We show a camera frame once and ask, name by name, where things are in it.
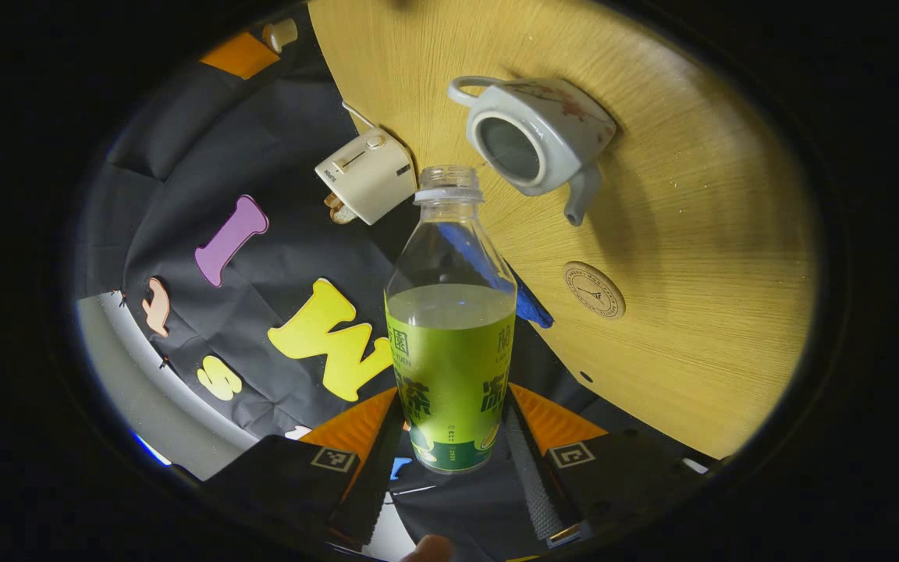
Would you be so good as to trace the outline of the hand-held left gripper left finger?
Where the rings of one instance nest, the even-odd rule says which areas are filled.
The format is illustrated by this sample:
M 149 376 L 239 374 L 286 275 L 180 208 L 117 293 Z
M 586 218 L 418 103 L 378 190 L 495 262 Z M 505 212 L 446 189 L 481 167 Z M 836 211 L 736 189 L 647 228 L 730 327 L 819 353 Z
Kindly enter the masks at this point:
M 390 388 L 299 440 L 267 436 L 202 482 L 202 495 L 265 534 L 370 543 L 402 436 Z

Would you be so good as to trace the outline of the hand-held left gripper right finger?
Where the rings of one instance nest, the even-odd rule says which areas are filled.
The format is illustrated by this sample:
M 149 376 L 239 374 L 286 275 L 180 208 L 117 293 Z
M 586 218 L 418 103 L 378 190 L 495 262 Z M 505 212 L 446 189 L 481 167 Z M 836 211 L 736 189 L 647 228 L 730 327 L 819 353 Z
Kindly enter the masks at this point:
M 638 431 L 603 430 L 517 384 L 502 423 L 529 519 L 549 547 L 634 527 L 700 485 L 695 469 Z

